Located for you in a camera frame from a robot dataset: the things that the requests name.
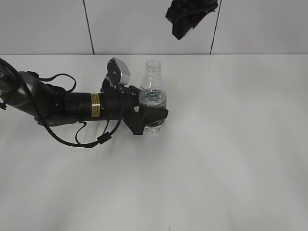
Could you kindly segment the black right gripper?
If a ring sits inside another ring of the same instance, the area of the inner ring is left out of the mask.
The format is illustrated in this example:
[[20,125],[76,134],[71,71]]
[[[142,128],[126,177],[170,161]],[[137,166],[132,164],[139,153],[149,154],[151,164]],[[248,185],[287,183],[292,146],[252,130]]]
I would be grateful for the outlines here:
[[217,0],[173,0],[166,12],[173,36],[181,40],[217,7]]

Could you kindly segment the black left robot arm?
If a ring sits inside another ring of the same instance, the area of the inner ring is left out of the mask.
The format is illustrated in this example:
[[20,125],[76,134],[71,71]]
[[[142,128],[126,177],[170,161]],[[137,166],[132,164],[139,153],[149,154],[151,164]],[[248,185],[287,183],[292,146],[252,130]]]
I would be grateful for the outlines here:
[[0,97],[2,109],[7,105],[44,121],[50,127],[82,121],[124,121],[134,135],[142,135],[144,128],[167,118],[165,107],[143,106],[140,90],[129,86],[130,71],[117,58],[107,64],[107,75],[99,93],[74,92],[50,84],[51,78],[40,78],[31,71],[16,71],[6,61],[0,61]]

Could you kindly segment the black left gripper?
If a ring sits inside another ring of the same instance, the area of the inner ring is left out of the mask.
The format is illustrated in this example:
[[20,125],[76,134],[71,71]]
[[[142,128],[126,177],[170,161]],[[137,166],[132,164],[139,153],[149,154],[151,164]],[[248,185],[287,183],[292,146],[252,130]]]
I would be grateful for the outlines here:
[[122,84],[112,86],[109,81],[102,83],[100,93],[91,94],[91,118],[96,120],[116,120],[115,127],[110,131],[113,135],[124,122],[133,135],[142,135],[144,127],[157,127],[168,116],[166,106],[149,107],[141,105],[139,112],[139,89],[135,86],[125,87]]

